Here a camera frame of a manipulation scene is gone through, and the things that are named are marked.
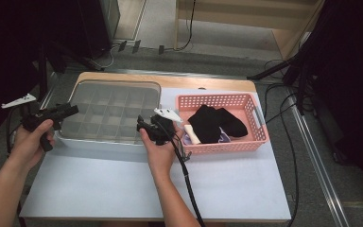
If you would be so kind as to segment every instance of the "person's left hand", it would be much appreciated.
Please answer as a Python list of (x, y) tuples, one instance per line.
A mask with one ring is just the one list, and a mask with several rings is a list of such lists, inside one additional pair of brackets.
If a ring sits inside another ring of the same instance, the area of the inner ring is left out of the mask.
[(43, 156), (43, 148), (40, 146), (41, 136), (47, 132), (46, 138), (49, 143), (52, 146), (55, 144), (52, 131), (50, 131), (52, 126), (53, 121), (48, 119), (37, 127), (34, 132), (29, 132), (22, 126), (19, 127), (9, 160), (18, 166), (25, 167), (26, 170), (29, 171)]

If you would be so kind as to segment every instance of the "gray floor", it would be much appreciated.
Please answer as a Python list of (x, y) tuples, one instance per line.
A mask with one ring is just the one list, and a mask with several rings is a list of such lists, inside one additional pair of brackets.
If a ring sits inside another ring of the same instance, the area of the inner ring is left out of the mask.
[[(248, 61), (240, 58), (217, 57), (199, 55), (192, 53), (168, 52), (158, 55), (157, 50), (140, 49), (136, 54), (131, 54), (131, 48), (127, 47), (123, 52), (113, 51), (114, 64), (106, 69), (113, 72), (120, 69), (160, 71), (160, 72), (182, 72), (191, 74), (193, 77), (215, 77), (225, 79), (245, 79), (246, 75), (255, 75), (263, 70), (265, 61)], [(49, 105), (63, 103), (71, 95), (71, 89), (80, 72), (85, 69), (75, 62), (69, 62), (67, 72), (59, 75), (59, 83), (54, 88), (54, 93)], [(256, 88), (264, 106), (264, 94), (269, 83), (277, 82), (278, 79), (269, 77), (256, 82)], [(285, 88), (276, 88), (268, 94), (268, 117), (279, 112), (282, 100), (285, 98)], [(299, 177), (299, 208), (296, 219), (292, 226), (336, 226), (331, 215), (328, 203), (320, 187), (316, 172), (310, 161), (308, 151), (303, 142), (302, 135), (297, 127), (291, 111), (284, 114), (287, 129), (291, 135), (298, 163)], [(320, 124), (311, 113), (306, 113), (305, 118), (315, 138), (320, 156), (331, 177), (333, 185), (342, 201), (344, 211), (351, 226), (363, 226), (363, 172), (356, 166), (340, 166), (333, 161), (330, 146), (324, 137)], [(295, 198), (295, 173), (291, 148), (288, 145), (285, 130), (280, 117), (268, 123), (270, 141), (274, 148), (280, 174), (285, 187), (286, 197), (291, 211), (294, 208)], [(6, 159), (4, 128), (0, 129), (0, 166)], [(26, 185), (32, 185), (38, 167), (30, 173)], [(95, 221), (72, 221), (72, 220), (28, 220), (28, 226), (97, 226)], [(286, 223), (230, 223), (228, 226), (251, 227), (251, 226), (286, 226)]]

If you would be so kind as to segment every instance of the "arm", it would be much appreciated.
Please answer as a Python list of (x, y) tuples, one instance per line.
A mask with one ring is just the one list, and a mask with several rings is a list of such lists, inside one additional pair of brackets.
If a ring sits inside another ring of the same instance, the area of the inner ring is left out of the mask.
[[(182, 131), (175, 125), (176, 134), (182, 137)], [(171, 143), (156, 146), (149, 140), (147, 132), (140, 129), (141, 138), (147, 149), (148, 164), (155, 186), (158, 191), (164, 223), (172, 226), (199, 226), (181, 195), (170, 179), (170, 168), (175, 158), (174, 148)]]
[[(43, 156), (40, 137), (52, 125), (52, 120), (46, 120), (32, 133), (22, 127), (18, 129), (14, 148), (0, 169), (0, 226), (13, 225), (26, 176)], [(52, 134), (47, 139), (53, 145)]]

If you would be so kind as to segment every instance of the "black fabric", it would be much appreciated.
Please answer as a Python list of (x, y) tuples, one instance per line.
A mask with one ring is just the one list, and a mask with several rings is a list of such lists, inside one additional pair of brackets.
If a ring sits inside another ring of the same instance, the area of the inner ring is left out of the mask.
[(33, 20), (22, 13), (20, 3), (24, 2), (0, 1), (0, 125), (8, 115), (1, 104), (25, 96), (39, 81), (32, 64), (36, 42), (26, 23)]
[(327, 2), (331, 20), (318, 30), (307, 63), (316, 69), (314, 92), (332, 116), (320, 116), (320, 122), (336, 122), (322, 126), (329, 131), (338, 125), (343, 138), (333, 145), (363, 169), (363, 1)]
[(221, 134), (220, 128), (233, 137), (248, 134), (244, 123), (224, 108), (216, 110), (214, 107), (201, 105), (188, 121), (202, 144), (218, 143)]
[(219, 141), (220, 118), (214, 107), (202, 105), (188, 121), (202, 144), (213, 144)]
[(244, 123), (233, 114), (228, 112), (225, 108), (217, 109), (216, 113), (220, 118), (219, 126), (225, 131), (227, 135), (233, 137), (242, 137), (249, 134)]

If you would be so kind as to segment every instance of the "metal rail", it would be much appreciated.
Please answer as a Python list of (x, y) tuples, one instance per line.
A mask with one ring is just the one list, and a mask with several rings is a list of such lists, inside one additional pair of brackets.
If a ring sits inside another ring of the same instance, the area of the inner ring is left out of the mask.
[[(293, 91), (287, 89), (287, 93), (290, 95), (293, 94)], [(295, 103), (295, 97), (291, 97), (289, 102), (290, 105)], [(322, 159), (320, 158), (320, 153), (318, 152), (315, 141), (311, 135), (311, 131), (308, 129), (305, 117), (300, 114), (296, 107), (292, 107), (292, 111), (302, 134), (302, 139), (307, 148), (312, 165), (314, 166), (318, 180), (320, 181), (320, 187), (322, 188), (325, 199), (329, 205), (332, 217), (335, 220), (335, 224), (338, 227), (349, 227), (349, 221), (347, 220), (347, 217), (344, 213), (343, 206), (340, 202), (340, 199), (338, 198), (337, 192), (331, 182), (329, 174), (323, 164)]]

